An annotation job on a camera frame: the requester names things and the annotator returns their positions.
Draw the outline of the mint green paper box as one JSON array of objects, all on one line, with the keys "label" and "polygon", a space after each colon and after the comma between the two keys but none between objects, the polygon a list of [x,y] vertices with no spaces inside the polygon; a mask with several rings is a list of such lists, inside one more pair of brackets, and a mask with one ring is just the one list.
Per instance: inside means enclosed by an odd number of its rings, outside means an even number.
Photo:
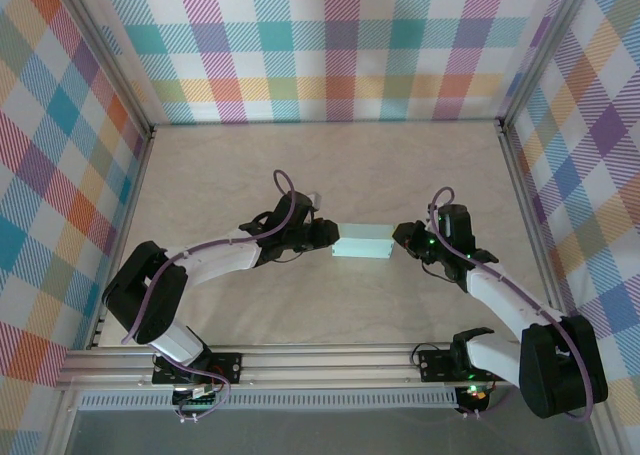
[{"label": "mint green paper box", "polygon": [[393,225],[352,224],[338,225],[339,239],[332,245],[334,257],[389,259],[394,240]]}]

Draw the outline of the aluminium side rail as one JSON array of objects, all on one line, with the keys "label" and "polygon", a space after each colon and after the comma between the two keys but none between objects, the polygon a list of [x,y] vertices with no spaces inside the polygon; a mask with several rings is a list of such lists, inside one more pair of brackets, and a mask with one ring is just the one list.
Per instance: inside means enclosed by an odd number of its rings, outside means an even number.
[{"label": "aluminium side rail", "polygon": [[106,318],[105,313],[107,311],[102,301],[102,295],[106,287],[111,282],[111,280],[115,277],[119,269],[120,263],[122,261],[125,246],[126,246],[126,241],[129,236],[133,216],[138,203],[142,184],[144,182],[144,177],[149,164],[151,152],[153,150],[153,144],[155,141],[156,133],[157,133],[157,125],[152,124],[150,126],[149,132],[145,135],[143,139],[143,143],[141,145],[140,159],[137,163],[131,189],[126,199],[125,211],[123,212],[123,216],[121,218],[121,224],[117,232],[113,254],[110,258],[108,271],[106,272],[106,278],[104,280],[104,283],[101,285],[100,292],[96,299],[96,305],[92,312],[92,318],[90,321],[87,336],[85,337],[83,350],[91,350],[93,348],[96,348],[99,345],[99,338],[102,332],[102,325],[104,324],[104,320]]},{"label": "aluminium side rail", "polygon": [[561,296],[560,285],[553,270],[551,258],[544,244],[542,229],[538,223],[534,205],[525,183],[524,172],[519,164],[516,150],[512,143],[512,129],[508,128],[501,118],[497,118],[494,121],[494,125],[524,221],[537,271],[542,280],[546,301],[551,307],[567,314],[568,310]]}]

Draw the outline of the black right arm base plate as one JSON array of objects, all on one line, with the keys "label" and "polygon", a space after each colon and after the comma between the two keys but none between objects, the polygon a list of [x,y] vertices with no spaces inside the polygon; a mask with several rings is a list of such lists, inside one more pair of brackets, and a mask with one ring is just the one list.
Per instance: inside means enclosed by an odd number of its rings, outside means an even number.
[{"label": "black right arm base plate", "polygon": [[410,355],[411,362],[420,372],[422,382],[502,382],[497,375],[461,362],[449,349],[432,344],[416,345]]}]

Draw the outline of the aluminium frame rail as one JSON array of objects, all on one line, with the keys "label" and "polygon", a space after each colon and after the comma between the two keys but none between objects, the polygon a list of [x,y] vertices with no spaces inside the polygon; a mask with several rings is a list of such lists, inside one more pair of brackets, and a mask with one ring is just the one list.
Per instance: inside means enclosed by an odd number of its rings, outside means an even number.
[{"label": "aluminium frame rail", "polygon": [[[242,369],[234,389],[360,389],[460,387],[466,382],[422,382],[410,362],[414,346],[406,344],[218,346],[214,353],[241,353]],[[171,388],[154,385],[155,349],[98,347],[73,351],[63,364],[57,388],[103,390]]]}]

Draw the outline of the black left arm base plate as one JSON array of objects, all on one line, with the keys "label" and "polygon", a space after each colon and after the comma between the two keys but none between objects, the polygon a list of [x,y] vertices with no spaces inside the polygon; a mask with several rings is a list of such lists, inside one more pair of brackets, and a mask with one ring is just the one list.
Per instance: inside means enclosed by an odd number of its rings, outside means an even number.
[{"label": "black left arm base plate", "polygon": [[[242,369],[242,354],[203,351],[188,365],[188,368],[214,373],[223,376],[231,384],[238,384]],[[151,382],[154,385],[200,385],[214,383],[214,380],[202,374],[178,368],[165,357],[156,356]]]}]

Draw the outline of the aluminium corner post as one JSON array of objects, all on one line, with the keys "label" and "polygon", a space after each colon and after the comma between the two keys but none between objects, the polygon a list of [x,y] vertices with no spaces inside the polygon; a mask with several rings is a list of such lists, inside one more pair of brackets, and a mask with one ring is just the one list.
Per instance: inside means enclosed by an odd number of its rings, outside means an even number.
[{"label": "aluminium corner post", "polygon": [[575,19],[584,0],[551,0],[548,8],[552,10],[552,17],[544,15],[536,27],[532,42],[536,42],[531,55],[526,55],[525,67],[519,70],[507,90],[503,101],[504,107],[498,112],[496,125],[501,132],[507,134],[528,100],[531,98],[535,86],[558,49],[572,21]]},{"label": "aluminium corner post", "polygon": [[71,17],[86,40],[88,47],[95,55],[100,67],[121,97],[124,107],[132,117],[133,123],[143,136],[150,140],[154,135],[154,124],[146,115],[133,87],[120,68],[99,24],[87,7],[85,0],[62,0]]}]

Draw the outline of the aluminium frame leg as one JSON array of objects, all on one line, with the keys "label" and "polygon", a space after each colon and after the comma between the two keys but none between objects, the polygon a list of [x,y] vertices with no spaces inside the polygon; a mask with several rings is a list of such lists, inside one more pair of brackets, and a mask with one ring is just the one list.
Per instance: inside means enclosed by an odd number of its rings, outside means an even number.
[{"label": "aluminium frame leg", "polygon": [[613,413],[607,401],[593,406],[589,424],[600,455],[621,455]]},{"label": "aluminium frame leg", "polygon": [[65,390],[56,405],[44,455],[65,455],[80,403],[79,390]]}]

